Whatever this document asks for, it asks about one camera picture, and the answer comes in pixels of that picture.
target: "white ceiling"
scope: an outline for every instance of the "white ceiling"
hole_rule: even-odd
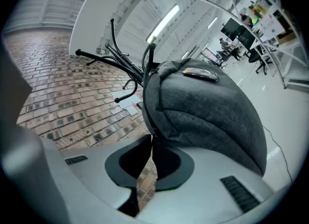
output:
[[[157,47],[154,59],[157,62],[178,59],[186,51],[191,52],[197,48],[200,51],[211,40],[211,33],[221,25],[222,12],[197,0],[87,0],[85,3],[84,1],[21,0],[8,20],[4,32],[33,27],[73,28],[75,25],[70,53],[73,54],[77,49],[73,48],[74,38],[81,37],[78,48],[100,54],[105,53],[105,43],[112,44],[109,20],[114,18],[120,49],[124,53],[130,53],[131,60],[140,65],[140,59],[147,46],[147,36],[176,3],[180,10],[155,41]],[[211,1],[226,9],[231,7],[231,0]],[[95,8],[98,12],[86,12],[89,7]],[[80,12],[81,17],[83,10],[84,17],[86,15],[93,18],[97,15],[95,22],[94,19],[75,22],[78,13]],[[107,14],[108,19],[101,19],[100,12],[105,16]],[[208,29],[208,25],[216,16],[218,17],[216,23]],[[90,26],[94,30],[85,38],[84,31]]]

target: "brick floor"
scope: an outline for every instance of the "brick floor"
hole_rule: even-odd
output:
[[[130,116],[113,101],[128,75],[103,63],[68,55],[71,31],[36,29],[11,33],[4,41],[32,87],[19,125],[55,141],[59,150],[101,146],[148,133],[141,111]],[[142,88],[137,95],[142,99]],[[140,208],[154,194],[156,169],[150,159],[138,180]]]

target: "white floor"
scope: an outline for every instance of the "white floor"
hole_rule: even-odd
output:
[[[259,113],[263,126],[270,130],[281,146],[293,180],[296,178],[309,147],[309,89],[283,89],[278,73],[259,74],[255,70],[259,62],[250,64],[245,57],[237,62],[230,58],[224,72],[247,95]],[[270,133],[264,129],[267,139],[267,168],[263,179],[279,190],[290,184],[286,163]]]

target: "black office chair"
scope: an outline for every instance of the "black office chair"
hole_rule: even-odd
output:
[[[264,75],[267,75],[266,73],[266,64],[272,64],[273,62],[268,62],[269,60],[269,57],[267,59],[265,59],[265,62],[261,59],[260,55],[258,54],[258,52],[255,50],[255,49],[252,49],[249,51],[250,52],[250,56],[249,56],[249,60],[248,62],[249,63],[254,63],[256,61],[260,61],[260,66],[257,68],[257,70],[255,71],[257,74],[259,73],[259,69],[261,69],[263,67],[263,72],[264,72]]]

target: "fluorescent light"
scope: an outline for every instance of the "fluorescent light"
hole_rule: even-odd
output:
[[[187,56],[188,53],[189,53],[189,51],[187,51],[187,52],[182,56],[181,59],[184,59],[184,57]]]
[[[202,52],[205,50],[206,46],[209,44],[209,42],[205,45],[205,47],[203,48]]]
[[[216,16],[216,18],[214,18],[214,20],[209,24],[209,26],[208,26],[208,29],[212,26],[212,24],[214,24],[214,22],[217,20],[217,16]]]
[[[148,43],[151,42],[153,36],[158,36],[159,33],[163,30],[166,24],[173,18],[173,16],[179,11],[179,5],[175,4],[170,11],[159,21],[159,23],[155,26],[155,28],[151,31],[151,33],[146,38]]]

